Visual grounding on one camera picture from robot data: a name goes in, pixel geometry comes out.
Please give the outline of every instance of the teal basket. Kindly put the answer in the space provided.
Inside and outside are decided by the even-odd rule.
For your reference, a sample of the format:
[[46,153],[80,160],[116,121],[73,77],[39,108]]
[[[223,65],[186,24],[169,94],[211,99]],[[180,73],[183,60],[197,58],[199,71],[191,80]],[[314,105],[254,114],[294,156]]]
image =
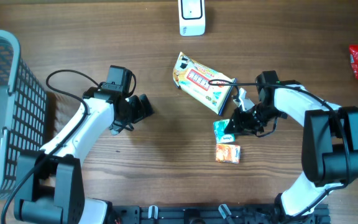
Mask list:
[[44,143],[47,95],[21,59],[19,41],[0,30],[0,199],[16,183],[17,158]]

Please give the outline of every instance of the white device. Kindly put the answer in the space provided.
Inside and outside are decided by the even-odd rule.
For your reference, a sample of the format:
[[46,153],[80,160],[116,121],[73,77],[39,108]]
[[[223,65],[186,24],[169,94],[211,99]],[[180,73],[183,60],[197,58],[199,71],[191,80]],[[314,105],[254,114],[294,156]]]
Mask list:
[[203,35],[205,32],[204,0],[178,0],[178,8],[180,35]]

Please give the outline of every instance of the wooden table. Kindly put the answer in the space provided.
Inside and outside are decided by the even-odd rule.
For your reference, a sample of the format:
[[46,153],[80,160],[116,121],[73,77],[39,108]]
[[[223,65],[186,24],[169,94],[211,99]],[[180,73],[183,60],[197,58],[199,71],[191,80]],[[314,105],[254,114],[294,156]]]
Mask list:
[[[348,51],[358,43],[358,1],[208,1],[206,16],[205,35],[181,37],[176,2],[0,6],[0,29],[20,40],[41,83],[63,68],[101,82],[119,65],[137,75],[135,93],[154,107],[135,131],[100,136],[82,169],[86,196],[141,206],[270,203],[301,173],[303,129],[291,118],[269,137],[238,138],[239,165],[215,162],[213,121],[222,118],[175,88],[181,51],[241,82],[276,70],[325,100],[358,106]],[[64,73],[51,85],[80,96],[92,84]],[[256,89],[247,91],[257,101]],[[51,134],[78,106],[57,95]],[[358,179],[324,202],[333,223],[358,223]]]

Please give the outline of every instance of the teal packet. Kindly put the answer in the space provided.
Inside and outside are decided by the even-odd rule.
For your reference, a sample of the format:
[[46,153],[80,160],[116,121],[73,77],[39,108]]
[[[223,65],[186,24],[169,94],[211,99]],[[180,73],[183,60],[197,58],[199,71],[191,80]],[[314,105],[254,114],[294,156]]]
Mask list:
[[224,133],[224,129],[226,128],[227,124],[229,124],[229,120],[230,119],[224,119],[214,122],[214,133],[216,137],[216,143],[234,142],[233,134]]

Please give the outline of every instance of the red label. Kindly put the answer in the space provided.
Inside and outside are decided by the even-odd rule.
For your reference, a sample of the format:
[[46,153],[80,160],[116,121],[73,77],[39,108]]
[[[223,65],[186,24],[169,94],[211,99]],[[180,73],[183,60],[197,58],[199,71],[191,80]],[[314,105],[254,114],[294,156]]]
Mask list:
[[205,78],[204,75],[200,74],[194,69],[191,69],[187,75],[187,79],[192,81],[194,84],[201,87],[203,90],[208,91],[209,89],[209,79]]

